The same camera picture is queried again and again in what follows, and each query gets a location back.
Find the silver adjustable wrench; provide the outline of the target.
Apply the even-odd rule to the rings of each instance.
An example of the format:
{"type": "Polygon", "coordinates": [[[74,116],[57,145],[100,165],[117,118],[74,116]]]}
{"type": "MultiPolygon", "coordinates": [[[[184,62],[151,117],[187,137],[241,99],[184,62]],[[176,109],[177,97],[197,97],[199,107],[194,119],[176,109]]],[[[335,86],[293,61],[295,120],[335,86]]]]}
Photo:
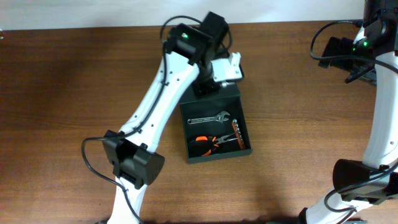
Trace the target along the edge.
{"type": "Polygon", "coordinates": [[[207,123],[207,122],[219,122],[223,123],[224,121],[229,120],[230,114],[227,111],[221,111],[218,114],[210,117],[204,118],[191,118],[187,120],[188,124],[198,124],[198,123],[207,123]]]}

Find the black box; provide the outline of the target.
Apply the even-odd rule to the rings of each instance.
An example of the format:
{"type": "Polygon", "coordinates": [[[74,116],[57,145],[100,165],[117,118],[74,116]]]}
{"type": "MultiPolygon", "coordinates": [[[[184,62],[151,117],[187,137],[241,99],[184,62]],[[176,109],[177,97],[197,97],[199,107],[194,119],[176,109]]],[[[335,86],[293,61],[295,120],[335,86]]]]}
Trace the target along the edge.
{"type": "Polygon", "coordinates": [[[228,85],[221,88],[218,92],[204,97],[197,97],[193,88],[189,87],[180,99],[180,109],[185,134],[187,161],[189,164],[200,162],[228,159],[232,157],[248,156],[252,153],[249,133],[244,118],[243,107],[241,104],[241,93],[237,84],[228,85]],[[191,118],[204,118],[227,111],[230,114],[229,120],[219,123],[216,121],[198,124],[188,124],[191,118]],[[235,134],[231,122],[238,120],[240,132],[243,135],[245,150],[241,150],[238,140],[222,144],[215,154],[205,157],[190,157],[188,155],[188,142],[198,136],[224,136],[235,134]]]}

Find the orange socket bit rail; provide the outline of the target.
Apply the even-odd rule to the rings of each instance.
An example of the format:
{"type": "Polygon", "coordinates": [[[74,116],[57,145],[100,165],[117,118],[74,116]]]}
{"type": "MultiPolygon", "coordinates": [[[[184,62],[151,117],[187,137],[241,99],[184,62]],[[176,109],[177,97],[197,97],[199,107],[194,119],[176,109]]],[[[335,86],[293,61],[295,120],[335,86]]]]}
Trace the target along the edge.
{"type": "Polygon", "coordinates": [[[243,140],[243,135],[240,132],[238,120],[237,119],[233,119],[232,122],[231,122],[231,125],[232,125],[234,133],[235,133],[235,135],[237,137],[240,149],[241,150],[245,150],[246,146],[245,146],[245,143],[244,143],[244,140],[243,140]]]}

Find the orange black needle-nose pliers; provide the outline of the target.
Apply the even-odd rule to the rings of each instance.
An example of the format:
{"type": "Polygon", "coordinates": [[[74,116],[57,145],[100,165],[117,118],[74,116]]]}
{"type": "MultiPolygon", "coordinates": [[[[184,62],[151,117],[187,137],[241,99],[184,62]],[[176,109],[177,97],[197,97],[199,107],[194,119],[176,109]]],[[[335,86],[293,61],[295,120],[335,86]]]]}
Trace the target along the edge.
{"type": "Polygon", "coordinates": [[[188,142],[188,155],[190,157],[205,157],[215,154],[220,146],[226,142],[235,141],[235,134],[224,136],[198,136],[188,142]]]}

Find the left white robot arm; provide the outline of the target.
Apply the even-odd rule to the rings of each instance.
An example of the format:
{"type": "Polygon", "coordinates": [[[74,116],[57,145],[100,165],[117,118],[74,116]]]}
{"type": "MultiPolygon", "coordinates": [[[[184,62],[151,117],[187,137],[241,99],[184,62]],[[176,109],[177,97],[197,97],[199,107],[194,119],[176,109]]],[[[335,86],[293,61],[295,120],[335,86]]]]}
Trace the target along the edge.
{"type": "Polygon", "coordinates": [[[141,223],[146,188],[160,173],[164,157],[156,153],[167,121],[185,91],[199,96],[218,91],[214,60],[228,50],[227,23],[179,24],[162,44],[162,61],[138,109],[118,132],[107,131],[102,143],[113,165],[116,196],[108,223],[141,223]]]}

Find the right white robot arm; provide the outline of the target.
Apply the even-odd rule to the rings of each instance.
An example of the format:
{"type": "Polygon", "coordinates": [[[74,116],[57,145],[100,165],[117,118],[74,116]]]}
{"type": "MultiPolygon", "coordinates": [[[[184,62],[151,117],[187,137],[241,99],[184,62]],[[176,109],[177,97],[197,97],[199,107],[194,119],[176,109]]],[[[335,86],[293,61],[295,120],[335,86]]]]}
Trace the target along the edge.
{"type": "Polygon", "coordinates": [[[321,56],[323,68],[350,73],[346,83],[374,75],[376,102],[368,146],[360,161],[340,159],[333,186],[299,223],[344,223],[358,212],[397,198],[397,1],[365,0],[355,39],[331,37],[321,56]]]}

